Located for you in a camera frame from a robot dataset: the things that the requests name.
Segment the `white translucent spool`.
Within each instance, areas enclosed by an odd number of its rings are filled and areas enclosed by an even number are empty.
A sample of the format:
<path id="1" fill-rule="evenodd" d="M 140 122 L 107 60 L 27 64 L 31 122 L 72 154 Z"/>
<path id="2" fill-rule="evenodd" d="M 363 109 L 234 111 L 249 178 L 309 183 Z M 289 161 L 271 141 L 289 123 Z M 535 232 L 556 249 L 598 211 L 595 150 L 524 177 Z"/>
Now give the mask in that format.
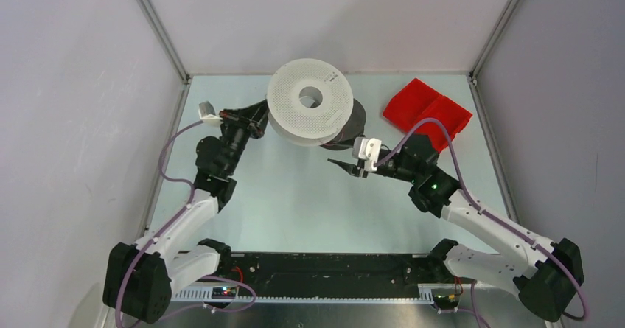
<path id="1" fill-rule="evenodd" d="M 272 128 L 303 147 L 334 139 L 352 114 L 354 96 L 346 77 L 322 60 L 302 58 L 271 77 L 266 100 Z"/>

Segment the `dark grey spool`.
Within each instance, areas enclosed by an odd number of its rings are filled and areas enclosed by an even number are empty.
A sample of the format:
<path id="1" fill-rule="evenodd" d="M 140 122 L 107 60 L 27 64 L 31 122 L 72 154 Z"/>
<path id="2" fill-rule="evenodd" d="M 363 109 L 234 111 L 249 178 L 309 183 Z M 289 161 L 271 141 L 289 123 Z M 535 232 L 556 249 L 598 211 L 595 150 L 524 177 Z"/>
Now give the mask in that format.
<path id="1" fill-rule="evenodd" d="M 353 108 L 346 124 L 338 134 L 321 147 L 326 150 L 342 151 L 353 147 L 354 140 L 358 136 L 364 136 L 366 126 L 366 110 L 356 99 L 353 100 Z"/>

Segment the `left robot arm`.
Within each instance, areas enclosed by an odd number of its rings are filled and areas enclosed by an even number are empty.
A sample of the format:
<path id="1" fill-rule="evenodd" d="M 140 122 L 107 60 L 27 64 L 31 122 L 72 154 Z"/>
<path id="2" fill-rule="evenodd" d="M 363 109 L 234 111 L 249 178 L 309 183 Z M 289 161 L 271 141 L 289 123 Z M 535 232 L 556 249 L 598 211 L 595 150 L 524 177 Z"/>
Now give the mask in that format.
<path id="1" fill-rule="evenodd" d="M 125 316 L 135 318 L 135 327 L 153 324 L 164 318 L 176 293 L 208 276 L 228 282 L 232 274 L 230 248 L 224 243 L 206 239 L 187 253 L 181 250 L 231 200 L 237 185 L 232 176 L 247 143 L 265 135 L 269 106 L 262 100 L 216 112 L 210 102 L 202 102 L 198 114 L 197 121 L 170 137 L 159 156 L 159 175 L 188 186 L 187 199 L 155 231 L 131 244 L 120 242 L 109 253 L 102 302 L 113 309 L 117 327 L 123 327 Z M 169 177 L 164 164 L 169 148 L 183 133 L 201 125 L 218 128 L 220 135 L 198 142 L 195 179 Z"/>

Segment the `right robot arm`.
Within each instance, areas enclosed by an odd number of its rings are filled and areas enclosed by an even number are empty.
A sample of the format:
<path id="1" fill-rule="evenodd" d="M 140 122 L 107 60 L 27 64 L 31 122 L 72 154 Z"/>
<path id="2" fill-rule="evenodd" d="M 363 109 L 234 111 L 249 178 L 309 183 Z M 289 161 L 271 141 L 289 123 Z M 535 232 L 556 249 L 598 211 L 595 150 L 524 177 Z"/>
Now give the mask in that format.
<path id="1" fill-rule="evenodd" d="M 452 223 L 494 249 L 474 251 L 443 239 L 430 252 L 428 270 L 437 282 L 468 277 L 510 293 L 543 321 L 572 318 L 566 309 L 584 282 L 582 255 L 573 241 L 555 242 L 495 214 L 473 197 L 460 176 L 438 166 L 439 152 L 426 135 L 414 134 L 398 150 L 379 139 L 357 137 L 356 164 L 332 163 L 357 178 L 380 175 L 410 183 L 408 196 L 421 212 Z"/>

